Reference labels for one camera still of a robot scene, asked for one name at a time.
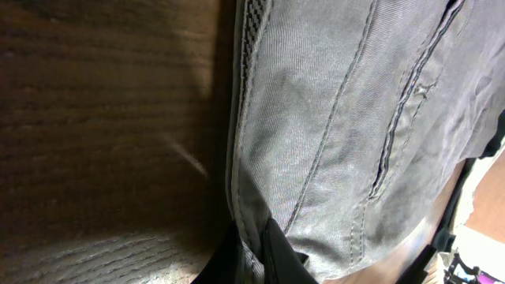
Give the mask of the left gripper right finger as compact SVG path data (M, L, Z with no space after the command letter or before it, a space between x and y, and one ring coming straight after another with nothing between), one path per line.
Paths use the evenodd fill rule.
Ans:
M267 220L261 244L266 284L317 284L274 219Z

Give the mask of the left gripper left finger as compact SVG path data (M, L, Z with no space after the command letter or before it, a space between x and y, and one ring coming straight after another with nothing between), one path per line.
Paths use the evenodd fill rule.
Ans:
M191 284L243 284L245 251L238 228L232 222L219 247Z

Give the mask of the grey shorts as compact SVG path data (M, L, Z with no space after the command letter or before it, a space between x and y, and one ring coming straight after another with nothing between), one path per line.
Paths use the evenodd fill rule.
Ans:
M385 257L504 109L495 0L240 1L226 189L245 280L274 219L317 281Z

